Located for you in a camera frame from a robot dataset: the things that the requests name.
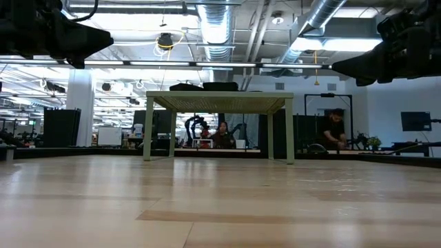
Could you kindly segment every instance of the monitor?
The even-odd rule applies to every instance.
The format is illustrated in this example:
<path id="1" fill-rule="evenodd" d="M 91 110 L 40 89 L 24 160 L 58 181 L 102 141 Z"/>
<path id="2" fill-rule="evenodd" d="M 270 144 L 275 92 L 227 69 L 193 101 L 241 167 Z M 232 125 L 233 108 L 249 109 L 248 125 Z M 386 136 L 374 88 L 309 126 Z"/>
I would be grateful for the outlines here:
<path id="1" fill-rule="evenodd" d="M 430 112 L 401 112 L 403 132 L 432 131 Z"/>

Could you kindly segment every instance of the table leg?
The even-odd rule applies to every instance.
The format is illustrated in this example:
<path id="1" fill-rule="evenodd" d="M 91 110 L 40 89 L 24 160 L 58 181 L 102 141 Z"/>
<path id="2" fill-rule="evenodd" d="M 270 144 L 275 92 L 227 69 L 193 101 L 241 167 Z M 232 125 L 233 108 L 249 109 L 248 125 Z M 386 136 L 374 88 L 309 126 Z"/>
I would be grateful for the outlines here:
<path id="1" fill-rule="evenodd" d="M 293 99 L 285 99 L 285 124 L 287 128 L 287 164 L 294 164 Z"/>
<path id="2" fill-rule="evenodd" d="M 273 114 L 268 114 L 268 159 L 274 160 Z"/>
<path id="3" fill-rule="evenodd" d="M 145 112 L 145 125 L 144 125 L 144 161 L 151 161 L 150 150 L 152 148 L 152 126 L 153 126 L 153 104 L 154 98 L 147 97 L 147 110 Z"/>
<path id="4" fill-rule="evenodd" d="M 170 135 L 169 156 L 174 156 L 174 144 L 176 142 L 176 111 L 172 112 L 172 130 Z"/>

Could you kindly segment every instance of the ceiling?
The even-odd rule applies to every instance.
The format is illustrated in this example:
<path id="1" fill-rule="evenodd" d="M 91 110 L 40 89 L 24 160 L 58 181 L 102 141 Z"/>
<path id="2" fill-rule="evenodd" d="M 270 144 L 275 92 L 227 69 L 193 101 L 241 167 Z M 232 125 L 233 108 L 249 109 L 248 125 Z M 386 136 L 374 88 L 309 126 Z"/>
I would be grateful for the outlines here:
<path id="1" fill-rule="evenodd" d="M 71 6 L 92 5 L 93 0 L 69 0 Z M 250 28 L 254 22 L 258 0 L 245 0 L 233 9 L 232 29 L 234 46 L 232 61 L 244 61 L 251 35 Z M 421 1 L 374 1 L 374 0 L 348 0 L 346 4 L 337 11 L 334 18 L 353 19 L 374 19 L 382 14 L 390 15 L 400 11 L 405 6 L 414 6 Z M 205 50 L 201 47 L 203 38 L 199 18 L 194 15 L 162 14 L 161 4 L 164 1 L 148 0 L 101 0 L 100 4 L 114 4 L 124 6 L 128 4 L 150 6 L 159 5 L 158 14 L 130 14 L 124 8 L 119 8 L 117 13 L 102 13 L 98 11 L 90 20 L 82 24 L 100 28 L 111 32 L 115 44 L 106 48 L 89 59 L 94 60 L 170 60 L 170 61 L 204 61 L 206 60 Z M 274 59 L 283 54 L 291 45 L 289 37 L 294 19 L 307 13 L 311 6 L 310 0 L 298 1 L 276 1 L 273 6 L 273 13 L 281 12 L 283 22 L 274 24 L 268 23 L 267 30 L 263 36 L 263 45 L 258 51 L 257 60 Z M 86 13 L 69 12 L 68 17 L 82 17 Z M 168 53 L 159 54 L 155 50 L 156 39 L 161 33 L 171 33 L 174 43 L 177 43 Z M 353 56 L 361 52 L 343 52 L 319 50 L 316 54 L 303 52 L 300 60 L 303 63 L 333 63 Z M 0 56 L 3 58 L 16 58 L 17 56 Z M 32 108 L 40 112 L 43 106 L 63 107 L 65 105 L 65 94 L 56 94 L 56 98 L 45 98 L 42 96 L 52 95 L 54 92 L 45 90 L 46 81 L 55 83 L 68 90 L 69 68 L 43 68 L 26 65 L 2 65 L 0 64 L 3 81 L 1 95 L 3 99 L 2 108 Z M 128 126 L 132 121 L 132 113 L 142 109 L 144 99 L 139 99 L 139 105 L 129 104 L 127 99 L 107 99 L 109 96 L 127 96 L 133 98 L 142 97 L 147 90 L 168 90 L 171 85 L 177 83 L 191 83 L 199 85 L 209 81 L 207 70 L 133 70 L 133 69 L 92 69 L 92 75 L 96 80 L 95 100 L 95 122 L 104 123 L 109 119 L 119 119 L 114 125 Z M 114 89 L 105 92 L 101 89 L 103 83 L 111 83 Z M 38 95 L 41 97 L 25 97 L 17 99 L 5 97 L 5 94 Z M 18 116 L 15 112 L 0 112 L 0 118 L 13 118 Z"/>

